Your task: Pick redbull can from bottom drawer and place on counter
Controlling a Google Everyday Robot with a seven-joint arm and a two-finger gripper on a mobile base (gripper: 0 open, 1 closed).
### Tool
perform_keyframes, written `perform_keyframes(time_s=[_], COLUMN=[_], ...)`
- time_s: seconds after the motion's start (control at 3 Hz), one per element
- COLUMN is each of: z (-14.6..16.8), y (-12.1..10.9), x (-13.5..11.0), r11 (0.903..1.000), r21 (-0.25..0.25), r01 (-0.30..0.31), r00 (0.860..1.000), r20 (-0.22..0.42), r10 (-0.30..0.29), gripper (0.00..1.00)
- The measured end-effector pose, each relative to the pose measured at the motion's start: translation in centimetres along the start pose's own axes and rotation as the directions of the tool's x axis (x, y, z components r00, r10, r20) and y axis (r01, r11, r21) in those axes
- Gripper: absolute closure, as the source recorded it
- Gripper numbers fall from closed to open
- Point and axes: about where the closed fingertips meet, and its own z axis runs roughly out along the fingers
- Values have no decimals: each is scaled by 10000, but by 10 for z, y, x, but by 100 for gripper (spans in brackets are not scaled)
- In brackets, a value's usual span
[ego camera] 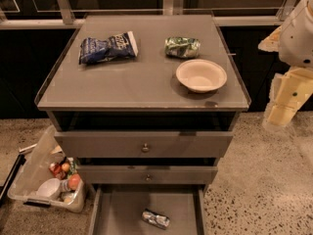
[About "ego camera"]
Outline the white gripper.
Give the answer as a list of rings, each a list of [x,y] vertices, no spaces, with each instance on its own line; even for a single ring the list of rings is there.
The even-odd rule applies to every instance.
[[[265,52],[277,52],[282,28],[278,26],[259,44],[258,49]],[[265,128],[286,127],[304,103],[313,94],[313,70],[291,67],[281,78],[275,104],[267,104],[262,125]]]

